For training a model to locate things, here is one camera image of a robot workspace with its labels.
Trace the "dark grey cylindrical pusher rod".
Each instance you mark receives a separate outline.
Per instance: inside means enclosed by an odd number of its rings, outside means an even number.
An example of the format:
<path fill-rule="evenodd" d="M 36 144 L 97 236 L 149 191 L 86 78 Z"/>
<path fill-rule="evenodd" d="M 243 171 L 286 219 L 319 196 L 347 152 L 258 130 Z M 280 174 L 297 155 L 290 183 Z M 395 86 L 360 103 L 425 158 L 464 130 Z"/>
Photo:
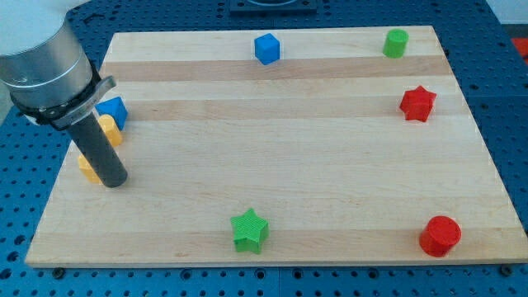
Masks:
<path fill-rule="evenodd" d="M 128 173 L 93 114 L 68 128 L 72 141 L 106 187 L 122 185 Z"/>

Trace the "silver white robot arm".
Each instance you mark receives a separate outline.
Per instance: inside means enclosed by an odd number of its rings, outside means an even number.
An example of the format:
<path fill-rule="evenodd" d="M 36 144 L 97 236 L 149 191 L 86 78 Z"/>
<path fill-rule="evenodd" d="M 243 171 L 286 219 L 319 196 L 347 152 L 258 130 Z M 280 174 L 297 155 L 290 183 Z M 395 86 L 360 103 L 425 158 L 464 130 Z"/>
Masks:
<path fill-rule="evenodd" d="M 1 83 L 37 125 L 65 130 L 107 187 L 127 171 L 93 114 L 116 84 L 102 78 L 67 20 L 84 0 L 7 0 L 1 3 Z"/>

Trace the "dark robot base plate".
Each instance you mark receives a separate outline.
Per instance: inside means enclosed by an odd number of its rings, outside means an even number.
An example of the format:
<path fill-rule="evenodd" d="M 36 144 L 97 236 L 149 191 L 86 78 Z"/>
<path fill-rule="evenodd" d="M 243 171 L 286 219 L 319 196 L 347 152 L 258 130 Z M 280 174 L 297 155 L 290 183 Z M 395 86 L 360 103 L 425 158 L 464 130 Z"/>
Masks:
<path fill-rule="evenodd" d="M 318 0 L 228 0 L 234 14 L 316 12 Z"/>

